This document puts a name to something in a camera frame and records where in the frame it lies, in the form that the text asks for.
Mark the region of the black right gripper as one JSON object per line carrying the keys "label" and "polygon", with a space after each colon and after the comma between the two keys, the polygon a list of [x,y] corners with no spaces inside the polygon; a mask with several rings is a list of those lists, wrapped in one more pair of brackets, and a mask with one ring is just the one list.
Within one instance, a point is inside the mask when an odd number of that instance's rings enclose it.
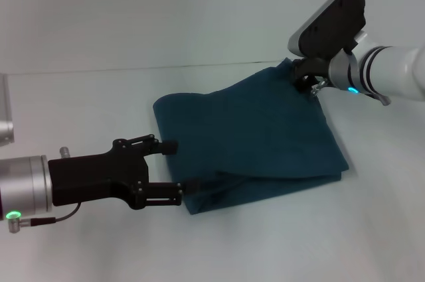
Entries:
{"label": "black right gripper", "polygon": [[291,82],[298,92],[310,92],[321,80],[329,79],[330,61],[302,58],[292,62]]}

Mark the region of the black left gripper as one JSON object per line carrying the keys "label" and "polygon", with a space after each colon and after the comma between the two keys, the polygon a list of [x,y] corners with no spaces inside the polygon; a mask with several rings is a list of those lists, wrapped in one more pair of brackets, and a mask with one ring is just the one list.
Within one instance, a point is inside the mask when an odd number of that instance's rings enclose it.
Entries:
{"label": "black left gripper", "polygon": [[160,141],[154,134],[116,139],[102,154],[55,159],[48,162],[52,203],[64,206],[118,198],[134,210],[147,206],[180,206],[187,195],[200,191],[199,180],[148,182],[144,156],[175,155],[176,141]]}

